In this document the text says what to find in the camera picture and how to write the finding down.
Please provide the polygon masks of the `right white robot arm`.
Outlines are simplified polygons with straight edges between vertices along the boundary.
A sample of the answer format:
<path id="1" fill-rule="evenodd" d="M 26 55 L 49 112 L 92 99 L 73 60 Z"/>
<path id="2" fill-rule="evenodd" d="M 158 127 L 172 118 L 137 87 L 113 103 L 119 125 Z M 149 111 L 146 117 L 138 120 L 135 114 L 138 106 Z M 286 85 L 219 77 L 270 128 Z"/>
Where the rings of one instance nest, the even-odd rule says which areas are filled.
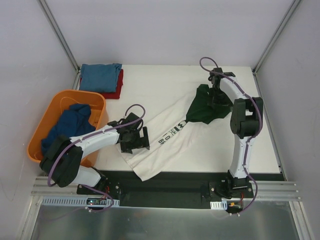
<path id="1" fill-rule="evenodd" d="M 250 187 L 249 163 L 255 138 L 263 128 L 263 99 L 251 97 L 242 89 L 233 72 L 215 67 L 208 80 L 208 105 L 214 112 L 230 110 L 230 129 L 234 134 L 233 158 L 224 181 L 214 187 L 216 195 L 231 199 Z"/>

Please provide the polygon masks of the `white and green t-shirt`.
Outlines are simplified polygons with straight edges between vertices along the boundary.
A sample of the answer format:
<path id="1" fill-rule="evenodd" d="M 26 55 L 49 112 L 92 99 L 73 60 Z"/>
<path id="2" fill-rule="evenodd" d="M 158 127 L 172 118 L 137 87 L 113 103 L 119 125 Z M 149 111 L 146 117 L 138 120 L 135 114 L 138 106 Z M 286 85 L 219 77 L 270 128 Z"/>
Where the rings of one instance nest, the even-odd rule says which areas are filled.
<path id="1" fill-rule="evenodd" d="M 134 173 L 146 181 L 168 167 L 195 141 L 203 137 L 216 119 L 224 119 L 231 111 L 214 112 L 207 105 L 207 84 L 200 84 L 157 116 L 145 123 L 150 150 L 135 149 L 132 154 L 121 153 Z"/>

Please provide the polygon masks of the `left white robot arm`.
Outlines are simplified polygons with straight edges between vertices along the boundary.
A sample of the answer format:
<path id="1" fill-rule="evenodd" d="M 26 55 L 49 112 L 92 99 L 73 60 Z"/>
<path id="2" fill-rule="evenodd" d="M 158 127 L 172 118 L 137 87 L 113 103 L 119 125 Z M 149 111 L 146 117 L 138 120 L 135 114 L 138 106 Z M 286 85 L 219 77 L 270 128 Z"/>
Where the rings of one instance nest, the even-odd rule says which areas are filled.
<path id="1" fill-rule="evenodd" d="M 143 119 L 131 112 L 119 121 L 111 121 L 81 136 L 58 136 L 39 164 L 48 175 L 47 184 L 60 188 L 77 184 L 96 195 L 106 193 L 107 177 L 93 166 L 83 166 L 82 160 L 106 146 L 117 144 L 125 154 L 132 154 L 135 149 L 149 150 L 148 129 L 143 124 Z"/>

